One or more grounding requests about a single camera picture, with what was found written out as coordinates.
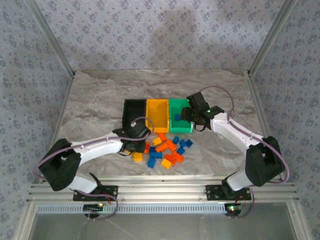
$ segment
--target marble surface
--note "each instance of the marble surface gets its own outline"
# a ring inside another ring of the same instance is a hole
[[[208,85],[228,89],[235,101],[234,119],[249,130],[262,133],[247,87],[248,77],[241,71],[222,69],[170,70],[88,70],[77,71],[70,89],[57,138],[84,141],[97,138],[122,126],[125,99],[185,98]],[[203,91],[207,102],[229,110],[231,101],[219,89]],[[228,175],[244,167],[244,155],[223,136],[209,130],[173,134],[191,139],[185,160],[169,170],[157,160],[154,169],[132,156],[108,154],[83,164],[80,169],[96,175]]]

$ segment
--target patterned wallpaper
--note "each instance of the patterned wallpaper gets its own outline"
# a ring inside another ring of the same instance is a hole
[[[70,77],[23,0],[1,0],[0,9],[0,239],[8,240]]]
[[[283,0],[37,0],[74,70],[248,69]]]
[[[320,239],[320,2],[299,0],[254,76],[272,133]]]

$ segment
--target blue lego brick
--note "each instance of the blue lego brick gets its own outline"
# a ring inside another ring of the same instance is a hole
[[[180,140],[180,147],[184,148],[186,146],[185,140]]]
[[[185,142],[185,145],[190,148],[192,146],[192,144],[194,144],[190,139],[188,139],[186,142]]]
[[[162,152],[150,152],[150,158],[162,159]]]
[[[173,138],[172,142],[173,142],[174,144],[177,144],[177,143],[179,142],[179,137],[178,137],[178,136],[175,136],[175,137]]]
[[[183,147],[179,147],[179,149],[176,151],[178,154],[183,155],[186,150],[184,150]]]
[[[174,120],[181,121],[180,114],[176,114],[175,117],[174,117]]]
[[[156,161],[157,159],[155,159],[154,157],[150,157],[148,161],[148,167],[153,169],[156,165]]]
[[[156,147],[155,146],[151,146],[149,149],[149,153],[156,153]]]

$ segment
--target green bin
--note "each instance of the green bin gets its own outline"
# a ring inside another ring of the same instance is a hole
[[[181,114],[181,110],[190,107],[187,99],[169,99],[170,133],[192,133],[193,125],[187,121],[176,121],[176,114]]]

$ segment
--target plastic bin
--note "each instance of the plastic bin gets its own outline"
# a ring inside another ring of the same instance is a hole
[[[146,116],[147,99],[125,99],[122,114],[122,128],[130,127],[138,117]]]
[[[187,99],[169,99],[170,133],[192,133],[192,123],[175,120],[176,114],[181,114],[184,107],[190,107]]]
[[[168,99],[147,99],[145,116],[154,124],[155,133],[169,132],[169,100]],[[145,125],[152,131],[152,124],[145,121]]]

